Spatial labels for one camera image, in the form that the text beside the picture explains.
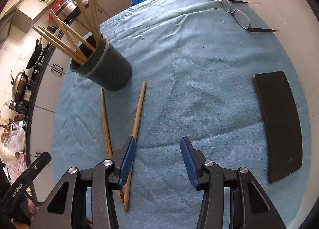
tile wall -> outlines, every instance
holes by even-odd
[[[45,13],[35,26],[42,25],[45,28],[49,25],[55,25],[52,20],[48,20],[48,12]],[[1,118],[13,119],[17,113],[10,110],[7,106],[3,106],[6,101],[12,100],[10,85],[11,77],[15,79],[16,75],[25,70],[30,78],[33,68],[26,69],[28,61],[34,52],[35,42],[40,39],[40,35],[31,29],[27,34],[12,26],[10,35],[0,48],[0,115]],[[42,39],[43,48],[47,45],[47,41]]]

white plastic bag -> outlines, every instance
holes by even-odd
[[[26,132],[23,130],[23,121],[14,122],[10,127],[8,150],[11,152],[22,151],[26,144]]]
[[[13,182],[27,169],[26,159],[23,153],[19,154],[18,159],[13,161],[8,161],[5,163],[5,167],[8,169],[10,175],[10,184]]]

metal screw cap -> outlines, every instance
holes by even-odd
[[[213,165],[214,165],[214,162],[211,161],[211,160],[206,160],[206,161],[204,161],[204,164],[205,164],[206,166],[210,167],[210,166],[213,166]]]
[[[247,174],[248,173],[248,169],[246,167],[241,167],[239,169],[239,171],[242,173],[242,174]]]
[[[74,174],[78,169],[76,167],[69,168],[69,173]]]
[[[104,166],[110,166],[112,163],[113,163],[112,160],[105,160],[105,161],[103,161],[103,165],[104,165]]]

dark gray utensil holder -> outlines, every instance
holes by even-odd
[[[96,47],[92,35],[86,40]],[[94,52],[83,43],[79,48],[87,57],[87,61],[81,66],[72,60],[72,72],[77,72],[109,91],[119,90],[129,81],[132,75],[130,63],[108,42],[106,36],[102,36]]]

human hand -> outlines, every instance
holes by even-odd
[[[37,208],[35,206],[35,204],[32,202],[32,200],[30,200],[30,199],[27,199],[27,200],[28,200],[28,210],[30,211],[31,214],[33,214],[33,216],[30,219],[30,222],[32,223],[34,216],[36,215],[36,213],[39,211],[40,208]],[[17,229],[28,229],[29,228],[27,225],[22,224],[22,223],[17,222],[17,221],[12,221],[12,223],[14,224],[14,226]]]

